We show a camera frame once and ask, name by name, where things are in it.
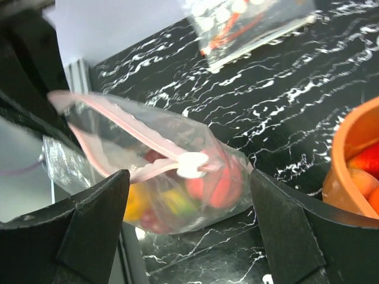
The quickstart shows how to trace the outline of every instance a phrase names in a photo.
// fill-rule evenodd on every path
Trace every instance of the white wall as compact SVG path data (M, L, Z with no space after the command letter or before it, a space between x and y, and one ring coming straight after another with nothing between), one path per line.
M181 20L178 0L56 0L45 16L55 26L63 65L91 66Z

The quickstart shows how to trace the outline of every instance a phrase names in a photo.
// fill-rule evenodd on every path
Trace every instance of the orange bowl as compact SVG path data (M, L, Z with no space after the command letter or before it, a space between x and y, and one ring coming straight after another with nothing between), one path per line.
M379 140L379 97L350 112L333 139L332 168L323 183L323 201L340 209L379 219L350 177L346 162Z

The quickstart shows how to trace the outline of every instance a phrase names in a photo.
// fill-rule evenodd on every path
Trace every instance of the marble pattern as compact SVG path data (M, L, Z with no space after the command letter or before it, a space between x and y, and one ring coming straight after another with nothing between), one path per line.
M377 96L379 1L316 4L314 25L217 74L180 21L100 63L92 87L202 121L255 167L319 198L335 131ZM259 284L269 274L253 209L195 233L137 236L151 283Z

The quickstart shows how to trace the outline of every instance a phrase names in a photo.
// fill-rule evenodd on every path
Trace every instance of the clear plastic bag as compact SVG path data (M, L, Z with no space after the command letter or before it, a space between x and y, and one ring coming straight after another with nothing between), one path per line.
M302 25L315 22L314 0L178 0L199 36L210 70Z
M46 157L49 175L66 191L128 169L124 220L158 234L199 230L252 206L249 160L206 125L112 95L61 91L49 99L65 113L88 159L45 141L53 154Z

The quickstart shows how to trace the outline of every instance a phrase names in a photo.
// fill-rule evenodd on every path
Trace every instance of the pink zipper seal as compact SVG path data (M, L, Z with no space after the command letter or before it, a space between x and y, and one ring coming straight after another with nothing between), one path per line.
M178 176L182 178L194 179L204 176L205 172L214 172L220 168L217 163L207 164L209 157L206 154L187 152L178 147L174 142L163 138L157 131L136 120L134 116L122 110L118 105L112 104L106 98L78 95L68 91L52 92L48 98L60 114L76 102L84 102L141 143L168 157L168 159L158 159L154 163L131 172L130 183L143 182L172 169L177 169ZM118 171L109 163L102 150L101 140L97 136L81 131L70 123L69 126L82 146L88 161L101 175L108 177Z

